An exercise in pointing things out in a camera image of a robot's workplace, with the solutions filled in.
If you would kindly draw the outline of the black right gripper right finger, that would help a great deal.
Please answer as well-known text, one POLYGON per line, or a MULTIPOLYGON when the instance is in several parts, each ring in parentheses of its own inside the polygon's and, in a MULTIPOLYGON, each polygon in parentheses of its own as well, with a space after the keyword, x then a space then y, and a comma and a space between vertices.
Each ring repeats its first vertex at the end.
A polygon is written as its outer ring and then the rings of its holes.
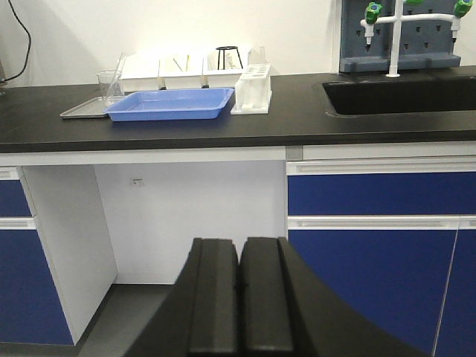
POLYGON ((423 356, 328 287, 284 238, 250 237, 239 266, 243 356, 423 356))

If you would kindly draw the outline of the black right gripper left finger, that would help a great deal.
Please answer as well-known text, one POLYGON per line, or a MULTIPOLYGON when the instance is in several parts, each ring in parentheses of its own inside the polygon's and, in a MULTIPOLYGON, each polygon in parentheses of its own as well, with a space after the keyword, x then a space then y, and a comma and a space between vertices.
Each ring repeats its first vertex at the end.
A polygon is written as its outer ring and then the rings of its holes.
POLYGON ((229 239, 193 240, 170 293, 127 356, 237 356, 237 253, 229 239))

